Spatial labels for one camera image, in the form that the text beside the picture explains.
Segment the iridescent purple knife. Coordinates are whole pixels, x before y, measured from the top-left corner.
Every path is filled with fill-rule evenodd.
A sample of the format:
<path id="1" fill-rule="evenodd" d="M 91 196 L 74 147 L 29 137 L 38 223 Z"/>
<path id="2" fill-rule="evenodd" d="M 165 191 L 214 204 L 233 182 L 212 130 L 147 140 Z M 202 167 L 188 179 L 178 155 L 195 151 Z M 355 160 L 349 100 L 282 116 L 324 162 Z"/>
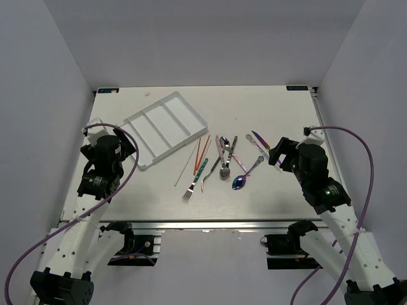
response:
<path id="1" fill-rule="evenodd" d="M 270 152 L 271 147 L 270 145 L 255 131 L 251 130 L 253 135 L 260 141 L 261 145 L 268 151 Z"/>

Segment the iridescent ornate spoon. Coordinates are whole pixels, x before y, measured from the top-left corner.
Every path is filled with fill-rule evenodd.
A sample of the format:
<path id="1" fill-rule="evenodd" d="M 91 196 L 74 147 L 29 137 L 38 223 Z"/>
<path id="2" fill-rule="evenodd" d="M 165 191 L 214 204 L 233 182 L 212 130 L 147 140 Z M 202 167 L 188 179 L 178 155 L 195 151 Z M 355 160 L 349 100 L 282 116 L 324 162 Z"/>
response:
<path id="1" fill-rule="evenodd" d="M 237 177 L 235 177 L 235 179 L 232 182 L 231 188 L 233 190 L 239 190 L 242 189 L 246 182 L 247 182 L 247 178 L 248 176 L 252 173 L 252 171 L 259 166 L 262 162 L 264 162 L 265 158 L 264 156 L 259 156 L 256 160 L 256 162 L 253 164 L 253 166 L 248 170 L 247 173 L 243 174 L 243 175 L 239 175 Z"/>

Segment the marbled handle spoon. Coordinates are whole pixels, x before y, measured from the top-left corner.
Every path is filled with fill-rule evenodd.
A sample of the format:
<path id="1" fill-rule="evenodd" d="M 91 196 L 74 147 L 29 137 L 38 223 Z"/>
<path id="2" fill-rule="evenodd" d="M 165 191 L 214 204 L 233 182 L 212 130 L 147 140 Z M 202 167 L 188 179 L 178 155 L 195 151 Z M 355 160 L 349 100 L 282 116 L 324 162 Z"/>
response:
<path id="1" fill-rule="evenodd" d="M 226 159 L 226 162 L 219 171 L 221 180 L 226 180 L 226 179 L 228 179 L 230 177 L 230 161 L 231 161 L 231 158 L 232 158 L 233 153 L 234 153 L 234 149 L 235 149 L 235 146 L 236 146 L 236 143 L 237 143 L 237 139 L 238 139 L 238 137 L 235 136 L 234 139 L 233 139 L 232 144 L 225 137 L 221 137 L 219 139 L 219 143 L 221 144 L 221 147 L 223 148 L 223 150 L 228 152 L 228 157 Z"/>

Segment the pink handled spoon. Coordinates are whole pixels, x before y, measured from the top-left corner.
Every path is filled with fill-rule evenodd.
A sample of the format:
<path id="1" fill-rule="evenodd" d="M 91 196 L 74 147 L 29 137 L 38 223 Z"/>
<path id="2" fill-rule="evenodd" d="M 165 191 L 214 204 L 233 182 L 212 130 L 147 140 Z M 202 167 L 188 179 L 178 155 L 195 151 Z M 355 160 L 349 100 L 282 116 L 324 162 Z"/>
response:
<path id="1" fill-rule="evenodd" d="M 241 169 L 243 169 L 244 173 L 248 172 L 248 169 L 244 166 L 244 164 L 241 162 L 241 160 L 238 158 L 238 156 L 234 152 L 237 140 L 238 140 L 238 137 L 235 136 L 234 139 L 233 139 L 232 144 L 230 144 L 227 141 L 226 138 L 219 137 L 219 136 L 216 135 L 217 149 L 218 149 L 220 161 L 222 163 L 222 168 L 221 168 L 221 171 L 220 171 L 220 175 L 221 175 L 222 178 L 226 177 L 226 175 L 224 174 L 224 169 L 226 167 L 229 167 L 231 159 L 234 159 L 238 163 L 239 167 Z M 224 159 L 224 152 L 229 153 L 227 159 Z"/>

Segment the dark handled fork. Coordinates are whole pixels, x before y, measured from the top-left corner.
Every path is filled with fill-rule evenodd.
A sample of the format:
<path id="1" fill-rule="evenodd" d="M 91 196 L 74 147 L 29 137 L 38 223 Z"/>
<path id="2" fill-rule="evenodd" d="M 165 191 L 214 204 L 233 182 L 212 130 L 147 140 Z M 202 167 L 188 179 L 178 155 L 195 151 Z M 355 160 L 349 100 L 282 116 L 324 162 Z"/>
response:
<path id="1" fill-rule="evenodd" d="M 230 144 L 230 141 L 226 137 L 220 137 L 220 144 L 221 144 L 222 150 L 229 153 L 229 155 L 226 159 L 226 167 L 228 168 L 230 165 L 231 144 Z"/>

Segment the green handled fork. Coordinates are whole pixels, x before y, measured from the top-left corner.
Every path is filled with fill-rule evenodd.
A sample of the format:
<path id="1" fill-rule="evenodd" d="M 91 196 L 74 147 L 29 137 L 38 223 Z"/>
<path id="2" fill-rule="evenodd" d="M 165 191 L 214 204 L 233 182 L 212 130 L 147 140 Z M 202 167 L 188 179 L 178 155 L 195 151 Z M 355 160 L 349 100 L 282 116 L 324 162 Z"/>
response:
<path id="1" fill-rule="evenodd" d="M 189 188 L 187 188 L 186 192 L 182 196 L 182 200 L 188 201 L 191 198 L 191 196 L 192 196 L 192 194 L 194 192 L 194 187 L 196 186 L 196 184 L 197 184 L 197 182 L 198 182 L 198 180 L 199 180 L 199 178 L 200 178 L 200 176 L 201 176 L 201 174 L 202 174 L 208 160 L 209 160 L 208 158 L 205 158 L 204 161 L 202 162 L 200 168 L 198 169 L 197 174 L 195 175 L 195 178 L 193 179 L 193 182 L 191 183 Z"/>

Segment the pink handled fork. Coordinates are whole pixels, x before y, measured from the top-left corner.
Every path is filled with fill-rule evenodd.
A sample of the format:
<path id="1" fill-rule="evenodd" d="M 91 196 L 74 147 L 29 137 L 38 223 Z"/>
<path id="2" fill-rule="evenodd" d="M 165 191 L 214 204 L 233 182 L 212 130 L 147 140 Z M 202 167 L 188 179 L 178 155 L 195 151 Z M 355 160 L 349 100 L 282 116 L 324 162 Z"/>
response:
<path id="1" fill-rule="evenodd" d="M 216 169 L 217 164 L 220 162 L 221 158 L 218 156 L 217 160 L 215 161 L 215 163 L 213 164 L 213 166 L 211 167 L 209 173 L 203 178 L 202 183 L 201 183 L 201 192 L 203 192 L 204 189 L 204 182 L 210 177 L 210 175 L 213 173 L 213 171 Z"/>

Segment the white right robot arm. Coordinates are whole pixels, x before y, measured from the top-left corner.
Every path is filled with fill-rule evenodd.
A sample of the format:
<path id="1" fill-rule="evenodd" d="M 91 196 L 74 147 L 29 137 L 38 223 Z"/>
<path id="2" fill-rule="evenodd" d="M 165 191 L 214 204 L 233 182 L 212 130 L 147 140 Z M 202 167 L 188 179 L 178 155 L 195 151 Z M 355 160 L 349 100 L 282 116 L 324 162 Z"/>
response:
<path id="1" fill-rule="evenodd" d="M 307 203 L 332 232 L 340 250 L 334 249 L 309 220 L 289 226 L 288 248 L 306 252 L 339 282 L 346 304 L 406 304 L 406 281 L 385 265 L 363 229 L 358 227 L 351 200 L 343 186 L 329 176 L 325 150 L 283 137 L 269 152 L 270 165 L 291 172 Z"/>

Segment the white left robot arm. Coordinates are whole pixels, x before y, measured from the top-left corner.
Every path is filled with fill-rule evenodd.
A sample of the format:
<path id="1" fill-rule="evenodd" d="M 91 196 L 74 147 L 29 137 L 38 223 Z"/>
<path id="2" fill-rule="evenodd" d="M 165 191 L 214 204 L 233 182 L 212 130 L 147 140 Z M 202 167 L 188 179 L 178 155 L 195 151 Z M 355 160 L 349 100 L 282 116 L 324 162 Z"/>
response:
<path id="1" fill-rule="evenodd" d="M 80 151 L 87 163 L 71 221 L 60 228 L 62 240 L 44 270 L 31 276 L 40 304 L 89 304 L 97 268 L 107 265 L 116 252 L 126 254 L 134 247 L 131 226 L 124 223 L 108 225 L 101 240 L 91 242 L 112 198 L 124 186 L 121 179 L 130 179 L 122 163 L 139 152 L 135 139 L 114 126 L 112 134 L 97 136 Z"/>

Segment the left blue table label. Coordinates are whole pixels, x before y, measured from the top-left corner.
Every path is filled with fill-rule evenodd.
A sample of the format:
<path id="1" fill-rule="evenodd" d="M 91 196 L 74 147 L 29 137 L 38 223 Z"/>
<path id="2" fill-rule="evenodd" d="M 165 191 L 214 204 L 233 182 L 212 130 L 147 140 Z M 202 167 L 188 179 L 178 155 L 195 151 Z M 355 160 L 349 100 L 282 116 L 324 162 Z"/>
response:
<path id="1" fill-rule="evenodd" d="M 118 93 L 119 88 L 99 88 L 97 90 L 97 94 L 110 94 L 110 93 Z"/>

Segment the blue table label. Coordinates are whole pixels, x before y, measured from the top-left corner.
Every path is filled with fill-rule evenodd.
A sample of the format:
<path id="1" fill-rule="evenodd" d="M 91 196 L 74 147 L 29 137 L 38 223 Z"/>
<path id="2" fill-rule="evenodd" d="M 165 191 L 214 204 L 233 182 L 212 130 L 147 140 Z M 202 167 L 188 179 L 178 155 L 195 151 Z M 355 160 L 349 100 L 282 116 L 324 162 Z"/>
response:
<path id="1" fill-rule="evenodd" d="M 119 88 L 99 88 L 97 90 L 97 94 L 110 94 L 110 93 L 118 93 Z"/>
<path id="2" fill-rule="evenodd" d="M 308 86 L 303 85 L 287 85 L 287 91 L 309 91 Z"/>

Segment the white divided cutlery tray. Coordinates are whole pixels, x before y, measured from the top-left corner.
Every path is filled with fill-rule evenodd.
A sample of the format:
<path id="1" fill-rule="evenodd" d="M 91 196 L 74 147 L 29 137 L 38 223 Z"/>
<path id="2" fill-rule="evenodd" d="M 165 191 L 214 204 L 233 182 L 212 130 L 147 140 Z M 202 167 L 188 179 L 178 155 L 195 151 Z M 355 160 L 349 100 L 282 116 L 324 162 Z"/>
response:
<path id="1" fill-rule="evenodd" d="M 121 128 L 136 140 L 138 167 L 144 171 L 205 134 L 208 124 L 174 91 L 124 119 Z"/>

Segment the white chopstick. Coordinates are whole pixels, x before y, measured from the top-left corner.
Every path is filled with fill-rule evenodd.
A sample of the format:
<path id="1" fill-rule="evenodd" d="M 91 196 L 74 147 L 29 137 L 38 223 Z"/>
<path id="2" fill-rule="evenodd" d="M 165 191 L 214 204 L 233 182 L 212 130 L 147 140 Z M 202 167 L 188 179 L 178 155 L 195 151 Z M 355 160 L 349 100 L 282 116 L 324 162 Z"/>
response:
<path id="1" fill-rule="evenodd" d="M 190 162 L 190 159 L 191 159 L 193 153 L 198 149 L 198 146 L 199 146 L 199 143 L 197 143 L 197 144 L 195 145 L 195 147 L 193 148 L 193 150 L 192 150 L 190 156 L 188 157 L 188 159 L 187 159 L 187 161 L 185 162 L 185 164 L 184 164 L 184 166 L 183 166 L 183 168 L 182 168 L 180 174 L 178 175 L 177 179 L 175 180 L 175 182 L 174 182 L 174 184 L 173 184 L 174 187 L 177 186 L 177 184 L 178 184 L 179 180 L 181 179 L 181 177 L 182 177 L 182 175 L 183 175 L 183 173 L 184 173 L 186 167 L 188 166 L 188 163 Z"/>

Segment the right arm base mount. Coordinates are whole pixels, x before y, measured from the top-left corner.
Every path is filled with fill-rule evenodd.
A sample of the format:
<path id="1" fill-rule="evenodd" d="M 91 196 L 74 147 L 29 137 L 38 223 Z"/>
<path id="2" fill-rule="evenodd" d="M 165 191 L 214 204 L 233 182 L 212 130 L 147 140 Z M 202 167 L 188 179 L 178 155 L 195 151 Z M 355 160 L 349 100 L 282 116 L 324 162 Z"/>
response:
<path id="1" fill-rule="evenodd" d="M 295 248 L 286 234 L 267 234 L 259 242 L 266 248 L 268 270 L 315 269 L 319 265 L 311 255 Z"/>

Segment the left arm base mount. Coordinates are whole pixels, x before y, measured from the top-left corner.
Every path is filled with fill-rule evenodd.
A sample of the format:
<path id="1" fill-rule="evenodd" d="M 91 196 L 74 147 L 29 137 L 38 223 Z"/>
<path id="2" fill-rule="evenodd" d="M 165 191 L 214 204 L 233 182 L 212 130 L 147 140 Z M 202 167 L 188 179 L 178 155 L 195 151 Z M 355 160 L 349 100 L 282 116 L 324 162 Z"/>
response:
<path id="1" fill-rule="evenodd" d="M 131 223 L 111 222 L 100 227 L 99 238 L 107 231 L 117 231 L 123 238 L 117 251 L 109 261 L 109 266 L 154 266 L 158 260 L 161 236 L 152 233 L 138 233 Z"/>

